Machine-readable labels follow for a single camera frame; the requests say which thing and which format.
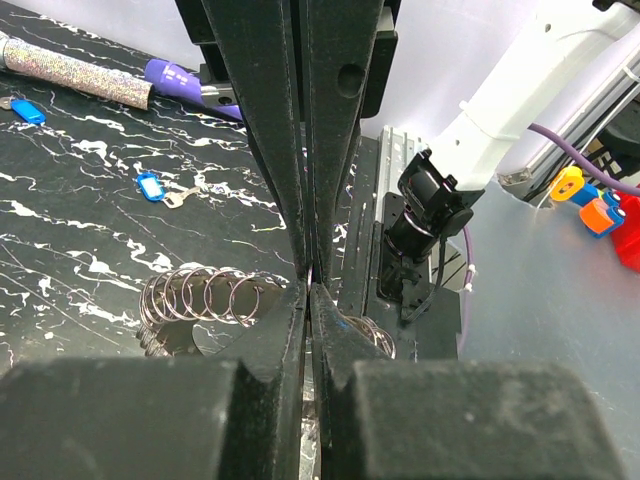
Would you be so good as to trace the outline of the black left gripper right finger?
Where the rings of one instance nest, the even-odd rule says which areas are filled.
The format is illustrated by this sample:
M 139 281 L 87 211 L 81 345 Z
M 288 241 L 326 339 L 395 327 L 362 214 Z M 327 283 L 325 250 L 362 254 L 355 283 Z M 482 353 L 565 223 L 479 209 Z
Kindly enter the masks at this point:
M 553 363 L 403 361 L 309 307 L 325 479 L 622 479 L 581 380 Z

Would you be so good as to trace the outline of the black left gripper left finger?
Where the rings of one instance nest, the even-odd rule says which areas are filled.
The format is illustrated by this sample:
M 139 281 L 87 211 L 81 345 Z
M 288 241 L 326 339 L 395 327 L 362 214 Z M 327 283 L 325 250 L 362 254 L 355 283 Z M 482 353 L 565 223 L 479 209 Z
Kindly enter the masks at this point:
M 21 363 L 1 381 L 5 479 L 294 479 L 307 289 L 213 356 Z

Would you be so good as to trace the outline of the blue key tag with key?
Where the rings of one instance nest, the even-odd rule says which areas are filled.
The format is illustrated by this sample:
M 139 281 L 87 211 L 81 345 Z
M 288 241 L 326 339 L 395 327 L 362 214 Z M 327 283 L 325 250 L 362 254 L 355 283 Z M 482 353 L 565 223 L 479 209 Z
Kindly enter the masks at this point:
M 150 172 L 139 174 L 136 182 L 143 196 L 148 201 L 152 203 L 163 203 L 169 209 L 180 208 L 186 198 L 200 191 L 198 186 L 180 192 L 166 191 L 161 186 L 158 177 Z

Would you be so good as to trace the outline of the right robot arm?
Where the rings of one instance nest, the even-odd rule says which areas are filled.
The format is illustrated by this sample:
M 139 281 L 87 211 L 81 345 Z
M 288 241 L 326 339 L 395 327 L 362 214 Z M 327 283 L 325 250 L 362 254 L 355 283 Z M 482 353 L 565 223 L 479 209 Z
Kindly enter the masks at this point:
M 370 116 L 368 87 L 390 69 L 380 56 L 395 1 L 181 1 L 208 72 L 239 103 L 251 152 L 287 226 L 297 277 L 330 273 L 339 192 Z M 400 298 L 404 260 L 421 262 L 472 217 L 506 153 L 536 117 L 639 21 L 635 1 L 544 1 L 457 117 L 402 174 L 406 201 L 385 237 L 384 293 Z

